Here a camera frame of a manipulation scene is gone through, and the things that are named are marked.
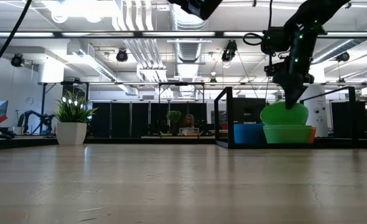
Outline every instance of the green bowl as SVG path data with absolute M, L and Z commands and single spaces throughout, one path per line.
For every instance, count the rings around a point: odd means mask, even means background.
M 272 125 L 264 126 L 266 141 L 276 143 L 309 143 L 312 126 L 306 125 Z
M 261 120 L 265 125 L 305 125 L 308 115 L 308 108 L 300 103 L 287 110 L 286 104 L 279 102 L 265 107 Z

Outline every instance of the green plant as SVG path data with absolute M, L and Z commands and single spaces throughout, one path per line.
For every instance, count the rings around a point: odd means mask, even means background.
M 167 113 L 167 119 L 169 119 L 173 124 L 178 123 L 181 116 L 182 113 L 179 111 L 170 111 Z
M 59 110 L 54 115 L 60 122 L 87 123 L 88 117 L 97 110 L 97 108 L 87 109 L 85 98 L 76 99 L 69 91 L 62 100 L 57 100 L 57 102 Z

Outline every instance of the person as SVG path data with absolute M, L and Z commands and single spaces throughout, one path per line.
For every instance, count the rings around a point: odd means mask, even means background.
M 192 114 L 187 114 L 185 116 L 182 127 L 187 128 L 181 131 L 182 134 L 197 134 L 196 130 L 194 129 L 195 128 L 195 117 Z

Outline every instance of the floor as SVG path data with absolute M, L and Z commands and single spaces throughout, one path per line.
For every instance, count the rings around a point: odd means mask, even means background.
M 0 223 L 367 223 L 367 150 L 0 150 Z

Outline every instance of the blue bin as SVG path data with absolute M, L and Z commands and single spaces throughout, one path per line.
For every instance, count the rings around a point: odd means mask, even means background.
M 235 124 L 236 144 L 266 144 L 263 124 Z

